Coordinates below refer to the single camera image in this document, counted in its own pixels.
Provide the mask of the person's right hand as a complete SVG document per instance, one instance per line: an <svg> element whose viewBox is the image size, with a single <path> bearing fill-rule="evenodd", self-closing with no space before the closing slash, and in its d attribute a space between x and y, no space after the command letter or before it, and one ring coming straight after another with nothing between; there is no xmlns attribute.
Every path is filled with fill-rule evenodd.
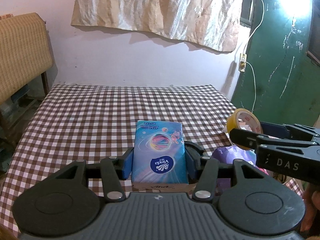
<svg viewBox="0 0 320 240"><path fill-rule="evenodd" d="M319 187L308 183L303 193L303 200L306 207L300 230L306 232L311 229L319 211Z"/></svg>

